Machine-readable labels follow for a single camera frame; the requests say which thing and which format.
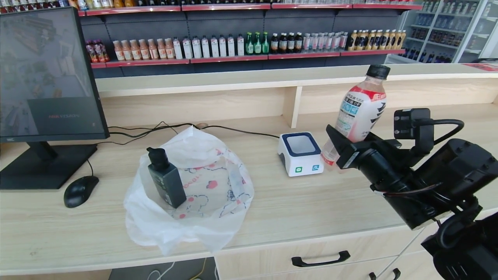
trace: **monitor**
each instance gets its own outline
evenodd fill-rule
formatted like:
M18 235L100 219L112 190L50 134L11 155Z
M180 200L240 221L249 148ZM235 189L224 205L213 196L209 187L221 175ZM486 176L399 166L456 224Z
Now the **monitor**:
M58 189L109 137L77 10L0 15L0 141L29 149L0 171L0 189Z

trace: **screen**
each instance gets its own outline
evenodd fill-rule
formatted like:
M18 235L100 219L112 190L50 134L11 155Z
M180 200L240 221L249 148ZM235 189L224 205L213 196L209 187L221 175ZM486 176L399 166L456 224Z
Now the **screen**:
M69 7L0 16L2 142L107 137L75 14Z

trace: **hikvision logo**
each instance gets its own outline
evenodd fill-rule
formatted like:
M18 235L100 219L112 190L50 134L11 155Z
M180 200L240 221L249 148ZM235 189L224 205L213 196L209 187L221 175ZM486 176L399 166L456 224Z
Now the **hikvision logo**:
M72 114L72 115L48 115L49 119L72 119L79 118L80 115Z

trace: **computer mouse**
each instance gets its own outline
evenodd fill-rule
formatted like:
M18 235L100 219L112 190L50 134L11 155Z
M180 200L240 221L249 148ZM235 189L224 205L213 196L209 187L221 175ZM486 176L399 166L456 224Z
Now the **computer mouse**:
M85 176L69 184L64 192L64 205L68 208L78 207L85 203L99 182L95 176Z

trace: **counter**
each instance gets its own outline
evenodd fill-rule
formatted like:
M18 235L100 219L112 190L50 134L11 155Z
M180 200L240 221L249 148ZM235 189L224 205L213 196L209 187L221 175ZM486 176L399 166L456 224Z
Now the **counter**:
M465 122L458 138L498 155L498 134L492 129L498 126L498 73L453 64L390 67L385 83L390 108L374 133L392 138L395 108L428 106L432 118ZM216 80L214 74L112 78L97 80L97 84L110 126L206 121L275 135L296 131L291 128L295 127L310 131L321 145L327 139L326 124L337 117L340 98L352 83L363 79L366 69L235 72L218 74L221 77ZM450 129L438 126L436 136ZM276 155L275 139L218 128L206 132L219 137L240 157L255 188L246 219L221 256L334 236L409 232L356 170L289 178ZM158 248L136 245L126 233L123 200L138 159L146 147L163 144L173 136L172 130L162 130L125 146L100 144L90 158L100 182L90 199L77 208L66 208L62 198L69 182L90 174L86 164L59 190L1 191L0 275L90 271L211 256L200 243L182 243L164 257ZM126 139L113 136L111 140ZM411 146L409 141L403 144ZM26 149L24 143L2 149L2 166ZM485 209L498 208L498 181L477 196ZM418 234L407 235L404 242L409 244ZM383 268L392 260L394 256L381 262Z

